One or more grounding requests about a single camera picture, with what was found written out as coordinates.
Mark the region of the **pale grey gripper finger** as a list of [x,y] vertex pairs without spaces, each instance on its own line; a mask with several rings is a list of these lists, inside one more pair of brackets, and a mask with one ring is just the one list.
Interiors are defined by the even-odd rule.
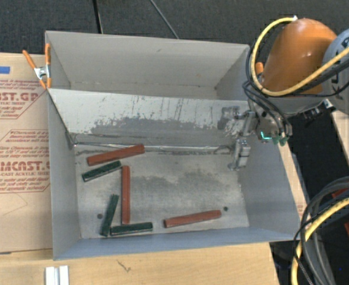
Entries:
[[229,164],[230,170],[239,170],[247,165],[250,156],[250,145],[247,140],[236,140],[233,160]]
[[247,110],[242,112],[238,106],[224,107],[221,112],[221,121],[228,122],[242,120],[246,117],[247,113]]

